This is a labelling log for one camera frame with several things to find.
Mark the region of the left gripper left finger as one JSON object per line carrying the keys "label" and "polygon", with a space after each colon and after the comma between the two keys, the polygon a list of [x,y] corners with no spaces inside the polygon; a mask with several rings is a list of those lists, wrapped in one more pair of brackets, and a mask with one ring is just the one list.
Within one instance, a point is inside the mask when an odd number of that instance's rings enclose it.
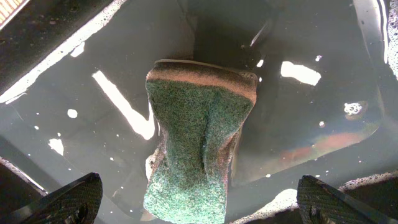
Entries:
{"label": "left gripper left finger", "polygon": [[96,172],[1,217],[7,224],[93,224],[101,205],[103,184]]}

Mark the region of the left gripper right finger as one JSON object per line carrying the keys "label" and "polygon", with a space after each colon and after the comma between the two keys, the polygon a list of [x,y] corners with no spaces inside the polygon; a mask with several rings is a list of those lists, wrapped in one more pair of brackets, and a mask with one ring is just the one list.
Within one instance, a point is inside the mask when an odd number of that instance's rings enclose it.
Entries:
{"label": "left gripper right finger", "polygon": [[298,182],[297,204],[304,224],[397,224],[397,220],[311,176]]}

